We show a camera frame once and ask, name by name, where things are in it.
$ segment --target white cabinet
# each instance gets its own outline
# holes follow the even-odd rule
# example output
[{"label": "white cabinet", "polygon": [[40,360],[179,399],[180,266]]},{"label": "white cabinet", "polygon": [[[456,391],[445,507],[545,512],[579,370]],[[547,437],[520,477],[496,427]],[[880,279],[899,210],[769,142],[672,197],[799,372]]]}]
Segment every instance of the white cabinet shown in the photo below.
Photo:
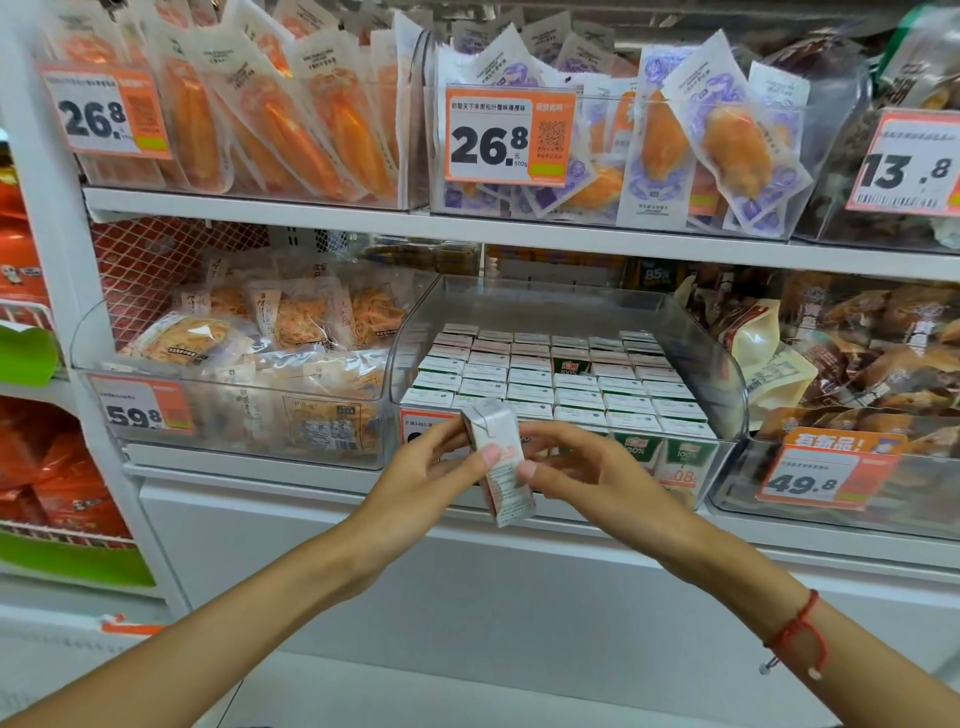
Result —
[{"label": "white cabinet", "polygon": [[[141,497],[194,608],[347,512],[160,480]],[[924,668],[960,652],[960,587],[829,563],[798,575]],[[758,674],[768,653],[708,596],[613,542],[555,532],[448,519],[285,648],[735,724],[831,722],[786,670]]]}]

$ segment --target price tag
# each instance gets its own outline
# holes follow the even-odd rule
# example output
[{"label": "price tag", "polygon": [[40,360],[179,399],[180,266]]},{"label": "price tag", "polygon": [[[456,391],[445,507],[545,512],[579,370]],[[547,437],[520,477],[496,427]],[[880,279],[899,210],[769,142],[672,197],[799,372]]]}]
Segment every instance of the price tag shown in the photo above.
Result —
[{"label": "price tag", "polygon": [[101,375],[91,375],[90,381],[111,425],[194,431],[190,407],[176,382]]},{"label": "price tag", "polygon": [[446,90],[446,178],[562,187],[577,94],[523,87]]},{"label": "price tag", "polygon": [[71,151],[173,158],[154,79],[147,71],[71,63],[45,64],[39,70]]},{"label": "price tag", "polygon": [[847,209],[960,215],[960,113],[883,112]]},{"label": "price tag", "polygon": [[796,427],[770,469],[757,500],[863,510],[900,457],[905,435]]}]

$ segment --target vacuum-sealed package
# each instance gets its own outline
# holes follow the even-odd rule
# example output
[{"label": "vacuum-sealed package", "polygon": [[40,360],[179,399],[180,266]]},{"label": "vacuum-sealed package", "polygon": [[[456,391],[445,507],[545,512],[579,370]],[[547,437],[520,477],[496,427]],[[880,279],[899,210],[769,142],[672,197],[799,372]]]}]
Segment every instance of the vacuum-sealed package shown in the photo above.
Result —
[{"label": "vacuum-sealed package", "polygon": [[285,79],[248,38],[231,28],[203,29],[204,80],[229,112],[282,160],[314,195],[354,202],[366,195]]},{"label": "vacuum-sealed package", "polygon": [[722,31],[681,62],[661,91],[746,231],[813,182],[780,139]]},{"label": "vacuum-sealed package", "polygon": [[339,290],[340,281],[332,277],[247,283],[257,327],[279,349],[333,346]]},{"label": "vacuum-sealed package", "polygon": [[380,201],[396,205],[397,170],[374,113],[368,58],[355,37],[331,28],[288,49],[291,71],[350,174]]}]

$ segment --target white shelf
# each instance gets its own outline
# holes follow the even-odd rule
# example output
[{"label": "white shelf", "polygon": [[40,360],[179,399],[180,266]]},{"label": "white shelf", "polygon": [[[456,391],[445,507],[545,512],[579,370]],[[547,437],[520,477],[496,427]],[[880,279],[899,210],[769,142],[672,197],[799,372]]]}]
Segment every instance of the white shelf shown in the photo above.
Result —
[{"label": "white shelf", "polygon": [[872,276],[896,275],[913,279],[960,279],[960,255],[898,253],[799,242],[787,245],[763,240],[682,233],[582,228],[516,220],[452,217],[421,212],[303,205],[166,192],[136,192],[100,187],[88,187],[84,190],[84,195],[94,219],[116,219],[118,213],[129,216],[175,215],[562,251],[643,255]]},{"label": "white shelf", "polygon": [[69,379],[53,378],[44,387],[25,387],[0,382],[0,395],[16,397],[19,400],[46,401],[72,415],[77,414],[77,402]]}]

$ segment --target orange bag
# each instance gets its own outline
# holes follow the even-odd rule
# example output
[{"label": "orange bag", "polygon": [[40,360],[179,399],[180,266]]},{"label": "orange bag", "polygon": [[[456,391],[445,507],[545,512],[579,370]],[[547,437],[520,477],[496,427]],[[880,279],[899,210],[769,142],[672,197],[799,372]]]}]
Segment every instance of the orange bag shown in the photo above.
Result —
[{"label": "orange bag", "polygon": [[34,485],[48,523],[55,528],[130,538],[130,531],[86,449],[79,431],[58,436]]},{"label": "orange bag", "polygon": [[16,521],[33,525],[47,523],[43,509],[29,486],[0,491],[0,521]]}]

